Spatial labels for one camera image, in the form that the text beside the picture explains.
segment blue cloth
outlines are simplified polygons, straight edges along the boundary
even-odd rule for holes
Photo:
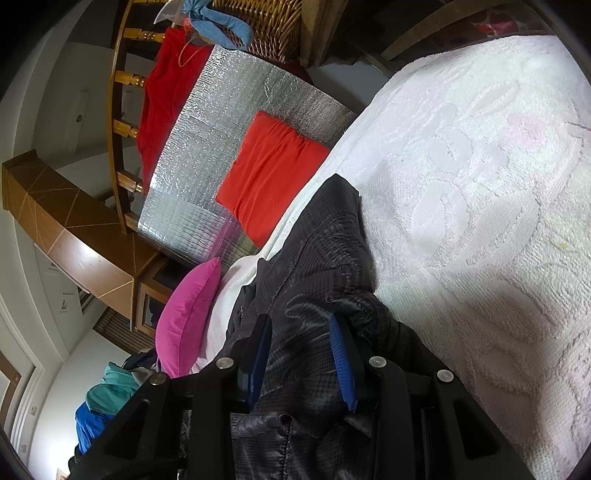
[[[92,440],[97,438],[105,429],[113,415],[94,413],[88,409],[86,402],[76,410],[76,433],[78,435],[78,449],[85,454],[90,448]]]
[[[86,405],[95,413],[117,415],[138,388],[139,385],[130,371],[109,362],[101,383],[86,394]]]
[[[236,17],[207,8],[211,1],[184,0],[183,13],[189,16],[191,25],[202,37],[229,50],[246,50],[252,41],[250,26]],[[236,46],[213,22],[232,30],[240,38],[242,46]]]

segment pink pillow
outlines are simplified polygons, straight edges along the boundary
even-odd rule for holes
[[[156,326],[156,353],[171,377],[188,375],[197,361],[209,310],[220,282],[220,259],[192,269],[170,296]]]

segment reflective foil sheet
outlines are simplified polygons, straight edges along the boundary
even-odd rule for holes
[[[139,232],[186,264],[221,257],[227,270],[257,252],[215,201],[257,111],[332,148],[355,115],[305,81],[252,55],[216,46],[168,138]]]

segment textured white blanket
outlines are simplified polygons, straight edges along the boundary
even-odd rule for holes
[[[555,37],[407,66],[223,280],[204,365],[256,260],[333,173],[361,193],[376,295],[460,376],[538,479],[591,441],[591,87]]]

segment pile of clothes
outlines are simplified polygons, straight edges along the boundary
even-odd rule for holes
[[[122,367],[113,362],[107,364],[100,383],[86,393],[84,402],[76,410],[78,445],[70,459],[70,471],[140,385],[158,370],[154,348],[131,355]]]

